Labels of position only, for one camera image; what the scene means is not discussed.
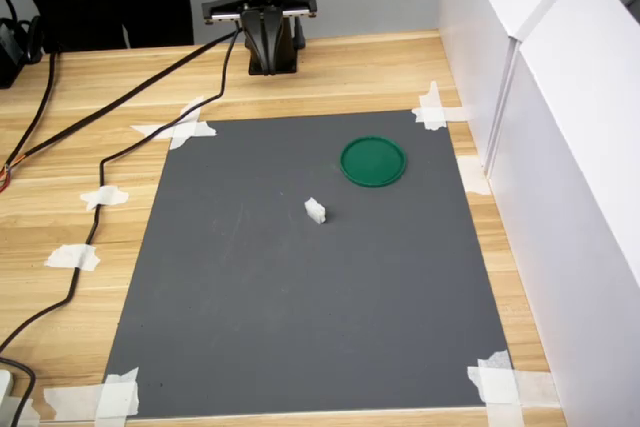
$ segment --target white block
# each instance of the white block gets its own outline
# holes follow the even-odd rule
[[[320,205],[316,199],[311,197],[304,203],[304,208],[307,209],[307,214],[318,224],[324,224],[326,219],[325,208]]]

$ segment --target wooden tabletop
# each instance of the wooden tabletop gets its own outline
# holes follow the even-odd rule
[[[53,96],[29,146],[135,87],[193,47],[63,54]],[[97,190],[98,162],[141,138],[134,124],[175,118],[200,95],[219,89],[225,47],[216,48],[142,92],[106,117],[28,159],[0,195],[0,339],[20,322],[66,295],[72,271],[44,267],[62,244],[81,244],[93,215],[80,194]],[[443,104],[460,100],[437,31],[314,40],[300,54],[299,72],[277,77],[247,75],[248,53],[236,47],[225,97],[202,110],[201,119],[409,110],[418,106],[431,81]],[[0,91],[0,157],[6,158],[37,108],[48,62],[28,66],[14,86]],[[449,124],[456,155],[475,155],[466,123]],[[133,274],[168,140],[153,141],[107,165],[107,183],[130,194],[126,204],[106,207],[95,243],[101,259],[82,272],[73,302],[23,332],[3,353],[38,375],[34,406],[44,420],[53,409],[47,387],[102,382],[105,366]],[[525,293],[492,196],[467,194],[473,221],[514,367],[548,371]],[[18,376],[14,395],[26,386]],[[149,423],[137,421],[129,423]],[[558,409],[525,411],[526,425],[560,427]],[[163,425],[403,425],[485,426],[484,408],[419,411],[268,415],[171,420]]]

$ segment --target green lid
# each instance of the green lid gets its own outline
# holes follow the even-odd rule
[[[362,187],[393,184],[404,173],[407,156],[395,142],[384,137],[362,137],[347,145],[340,156],[342,172]]]

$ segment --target black power adapter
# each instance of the black power adapter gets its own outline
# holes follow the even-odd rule
[[[6,1],[12,18],[0,19],[0,89],[11,87],[25,64],[40,62],[44,40],[40,16],[18,22],[11,1]]]

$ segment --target white tape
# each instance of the white tape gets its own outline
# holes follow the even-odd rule
[[[424,123],[427,130],[438,130],[447,126],[447,122],[466,122],[462,107],[442,107],[438,83],[431,82],[429,93],[420,96],[420,107],[413,109],[416,123]]]
[[[18,404],[20,403],[19,397],[5,397],[2,404],[0,404],[0,425],[9,426],[13,420],[13,416],[16,413]],[[33,408],[33,399],[28,399],[27,403],[22,409],[20,420],[18,421],[19,427],[38,427],[40,425],[40,414]]]
[[[183,114],[187,110],[194,107],[204,100],[204,97],[198,97],[192,100],[186,107],[184,107],[180,113]],[[171,139],[169,149],[177,149],[184,145],[184,143],[191,137],[213,137],[216,135],[216,130],[209,127],[206,122],[198,122],[200,118],[200,108],[195,109],[178,124],[160,132],[154,140]],[[163,124],[156,125],[132,125],[131,127],[145,136],[151,135],[153,132],[162,127]]]
[[[118,189],[115,185],[105,185],[99,190],[80,195],[80,198],[87,203],[87,210],[93,210],[98,204],[124,204],[129,200],[129,194]]]
[[[524,426],[523,407],[560,408],[551,374],[512,370],[507,351],[478,359],[467,375],[487,405],[490,427]]]
[[[93,272],[100,263],[96,248],[86,244],[62,245],[52,252],[44,265],[63,269],[75,269]]]
[[[104,384],[44,389],[44,398],[56,411],[54,420],[95,421],[98,426],[123,426],[138,414],[138,369],[109,375]]]
[[[484,175],[484,170],[482,170],[480,157],[477,155],[459,155],[456,160],[458,161],[458,170],[460,170],[465,192],[491,195],[491,188]]]
[[[489,427],[525,427],[519,405],[487,404]]]

